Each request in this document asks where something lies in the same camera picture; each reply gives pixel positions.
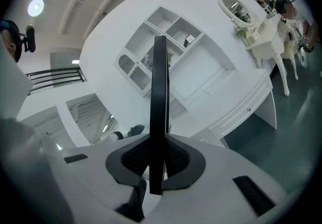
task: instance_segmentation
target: white wall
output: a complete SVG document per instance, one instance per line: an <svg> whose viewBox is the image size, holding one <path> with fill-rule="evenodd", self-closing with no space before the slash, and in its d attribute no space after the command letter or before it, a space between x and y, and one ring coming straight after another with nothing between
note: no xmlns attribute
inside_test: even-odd
<svg viewBox="0 0 322 224"><path fill-rule="evenodd" d="M36 51L22 52L18 67L24 73L50 69L50 53L69 52L70 48L82 49L84 40L81 36L58 35L55 33L36 33Z"/></svg>
<svg viewBox="0 0 322 224"><path fill-rule="evenodd" d="M32 116L40 111L57 106L78 97L94 93L88 82L66 85L47 91L29 95L24 101L18 114L18 121Z"/></svg>
<svg viewBox="0 0 322 224"><path fill-rule="evenodd" d="M90 146L91 144L77 126L65 102L62 101L57 104L57 111L62 124L76 147Z"/></svg>

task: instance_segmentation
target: shelf compartment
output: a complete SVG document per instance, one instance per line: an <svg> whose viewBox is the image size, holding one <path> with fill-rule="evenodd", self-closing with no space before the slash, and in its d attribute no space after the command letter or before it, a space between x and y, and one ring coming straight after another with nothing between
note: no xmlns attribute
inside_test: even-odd
<svg viewBox="0 0 322 224"><path fill-rule="evenodd" d="M122 68L122 70L129 74L132 68L134 67L134 62L132 59L130 59L127 55L122 55L119 59L119 66Z"/></svg>
<svg viewBox="0 0 322 224"><path fill-rule="evenodd" d="M178 18L179 16L176 14L163 7L160 7L147 19L147 22L165 32Z"/></svg>
<svg viewBox="0 0 322 224"><path fill-rule="evenodd" d="M134 69L130 78L141 90L144 90L151 82L150 77L148 77L138 66Z"/></svg>
<svg viewBox="0 0 322 224"><path fill-rule="evenodd" d="M172 119L176 119L186 112L186 108L176 99L174 98L169 103L169 115Z"/></svg>
<svg viewBox="0 0 322 224"><path fill-rule="evenodd" d="M175 44L173 41L171 41L167 37L167 51L168 53L172 53L173 56L171 58L171 62L169 62L169 66L171 67L174 65L178 59L181 57L181 55L184 53L183 49L180 48L177 44ZM149 55L149 59L153 62L153 53L154 53L154 45L148 50L147 55ZM143 56L141 62L144 64L145 57Z"/></svg>
<svg viewBox="0 0 322 224"><path fill-rule="evenodd" d="M151 101L151 91L149 91L145 96L144 96L148 101ZM169 101L171 102L174 100L175 97L172 95L172 93L169 93Z"/></svg>
<svg viewBox="0 0 322 224"><path fill-rule="evenodd" d="M201 34L201 31L183 18L179 18L171 25L166 33L170 35L180 46L184 47L185 39L190 34L196 39Z"/></svg>
<svg viewBox="0 0 322 224"><path fill-rule="evenodd" d="M141 60L148 50L154 45L155 36L162 35L161 32L152 26L143 23L131 37L125 47L133 53L133 55Z"/></svg>
<svg viewBox="0 0 322 224"><path fill-rule="evenodd" d="M233 69L233 65L225 53L207 35L195 43L187 56L170 74L170 82L182 101L188 102L205 89L217 73L224 74Z"/></svg>

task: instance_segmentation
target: white shelf unit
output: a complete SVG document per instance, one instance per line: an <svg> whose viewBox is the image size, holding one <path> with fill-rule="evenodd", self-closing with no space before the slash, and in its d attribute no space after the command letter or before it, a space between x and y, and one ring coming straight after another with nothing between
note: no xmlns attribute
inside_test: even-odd
<svg viewBox="0 0 322 224"><path fill-rule="evenodd" d="M175 13L159 7L146 21L165 32L178 18Z"/></svg>
<svg viewBox="0 0 322 224"><path fill-rule="evenodd" d="M155 36L160 35L162 35L160 31L146 23L143 23L136 30L125 47L133 53L138 60L141 60L154 45Z"/></svg>
<svg viewBox="0 0 322 224"><path fill-rule="evenodd" d="M128 49L122 49L114 66L141 95L145 96L151 90L151 72Z"/></svg>
<svg viewBox="0 0 322 224"><path fill-rule="evenodd" d="M154 38L165 35L167 51L172 53L170 73L170 117L187 111L190 103L209 83L231 68L219 47L198 28L175 13L159 7L139 26L120 52L115 66L150 101L152 72L144 65L145 55L153 62ZM195 40L184 47L185 39Z"/></svg>
<svg viewBox="0 0 322 224"><path fill-rule="evenodd" d="M169 53L172 54L171 61L169 61L169 67L171 68L171 66L174 65L178 61L178 59L182 56L184 51L180 46L178 46L175 42L170 40L168 37L167 37L167 51L168 51L168 54ZM154 45L148 50L146 54L149 55L149 59L151 59L153 62ZM144 60L145 58L143 56L141 60L142 64L144 64Z"/></svg>
<svg viewBox="0 0 322 224"><path fill-rule="evenodd" d="M170 84L174 96L188 108L207 88L227 78L234 67L207 35L192 44L184 56L170 73Z"/></svg>
<svg viewBox="0 0 322 224"><path fill-rule="evenodd" d="M189 35L197 38L199 35L201 35L201 31L180 17L169 27L169 29L166 31L166 34L172 37L182 48L188 49L191 44L185 48L185 39Z"/></svg>
<svg viewBox="0 0 322 224"><path fill-rule="evenodd" d="M145 98L151 102L151 91L149 91ZM169 116L171 119L176 119L187 110L186 108L176 99L176 97L170 92L169 93Z"/></svg>

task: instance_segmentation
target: white chair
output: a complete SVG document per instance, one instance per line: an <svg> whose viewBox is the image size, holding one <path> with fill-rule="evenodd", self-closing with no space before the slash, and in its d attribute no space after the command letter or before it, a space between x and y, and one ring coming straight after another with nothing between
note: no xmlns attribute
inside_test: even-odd
<svg viewBox="0 0 322 224"><path fill-rule="evenodd" d="M295 62L295 58L294 55L297 54L300 59L300 55L297 51L297 42L296 40L291 40L291 41L285 41L284 42L284 53L281 54L282 58L288 58L291 60L292 65L293 65L293 69L294 69L294 75L295 75L295 79L298 80L298 76L296 73L296 62Z"/></svg>

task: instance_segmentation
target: ceiling light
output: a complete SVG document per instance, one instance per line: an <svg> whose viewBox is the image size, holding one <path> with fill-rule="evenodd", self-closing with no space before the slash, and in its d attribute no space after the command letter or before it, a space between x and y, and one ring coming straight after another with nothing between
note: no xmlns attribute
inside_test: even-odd
<svg viewBox="0 0 322 224"><path fill-rule="evenodd" d="M28 6L28 14L32 17L39 15L44 9L43 0L33 0Z"/></svg>
<svg viewBox="0 0 322 224"><path fill-rule="evenodd" d="M62 147L60 147L57 143L56 143L57 147L59 150L62 150Z"/></svg>
<svg viewBox="0 0 322 224"><path fill-rule="evenodd" d="M106 128L108 127L109 125L106 125L103 129L103 133L105 132Z"/></svg>

